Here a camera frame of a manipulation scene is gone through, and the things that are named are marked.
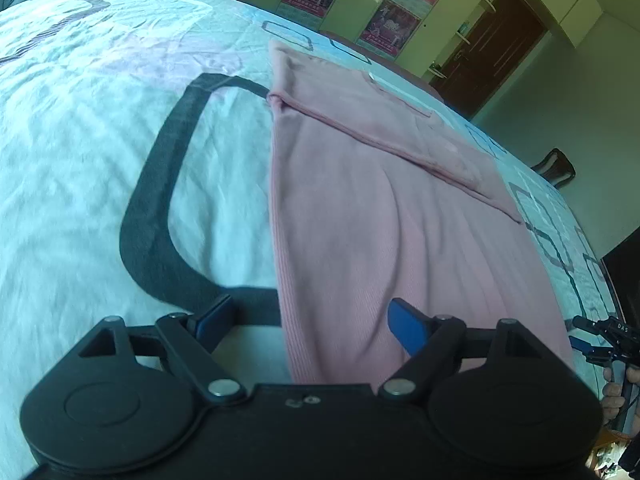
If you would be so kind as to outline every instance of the human hand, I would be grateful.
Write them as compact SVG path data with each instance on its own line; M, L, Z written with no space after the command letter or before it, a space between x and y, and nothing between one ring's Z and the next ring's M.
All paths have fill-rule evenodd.
M600 402L602 404L603 423L606 424L618 416L620 409L625 404L625 399L620 396L622 394L622 384L610 382L612 378L611 368L604 368L603 375L607 384L602 389L604 397ZM626 370L626 378L629 382L640 385L640 369L628 368ZM629 436L635 437L638 433L640 433L640 402L636 404L636 413Z

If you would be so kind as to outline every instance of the wooden chair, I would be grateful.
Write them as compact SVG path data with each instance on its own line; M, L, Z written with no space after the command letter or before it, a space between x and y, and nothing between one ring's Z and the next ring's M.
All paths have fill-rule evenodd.
M552 184L556 189L566 186L575 177L575 168L566 155L557 148L531 169Z

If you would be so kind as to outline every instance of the bed sheet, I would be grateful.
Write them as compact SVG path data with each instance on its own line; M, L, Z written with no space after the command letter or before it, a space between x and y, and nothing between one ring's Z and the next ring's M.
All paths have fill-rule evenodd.
M29 0L0 13L0 30L0 478L33 466L20 403L91 326L113 314L148 324L176 310L145 294L122 265L127 203L188 84L209 72L270 88L272 39L370 73L493 156L564 318L614 313L584 233L553 187L441 102L335 41L235 0ZM216 90L180 169L172 241L220 285L276 286L271 122L260 96ZM239 361L237 348L254 351ZM284 355L274 328L240 329L220 351L247 381L287 381ZM599 390L598 371L580 354L575 364Z

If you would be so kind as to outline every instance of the white wall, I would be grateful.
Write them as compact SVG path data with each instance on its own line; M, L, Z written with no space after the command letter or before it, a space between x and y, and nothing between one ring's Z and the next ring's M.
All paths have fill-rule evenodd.
M604 14L577 49L549 40L474 122L532 166L560 148L561 189L597 256L640 226L640 32Z

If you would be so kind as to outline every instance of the folded pink shirt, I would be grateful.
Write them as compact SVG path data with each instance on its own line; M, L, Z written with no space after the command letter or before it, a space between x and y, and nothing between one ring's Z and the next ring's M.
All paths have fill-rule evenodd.
M380 384L407 355L399 296L427 314L526 325L570 366L558 302L494 160L369 75L270 44L270 216L290 371Z

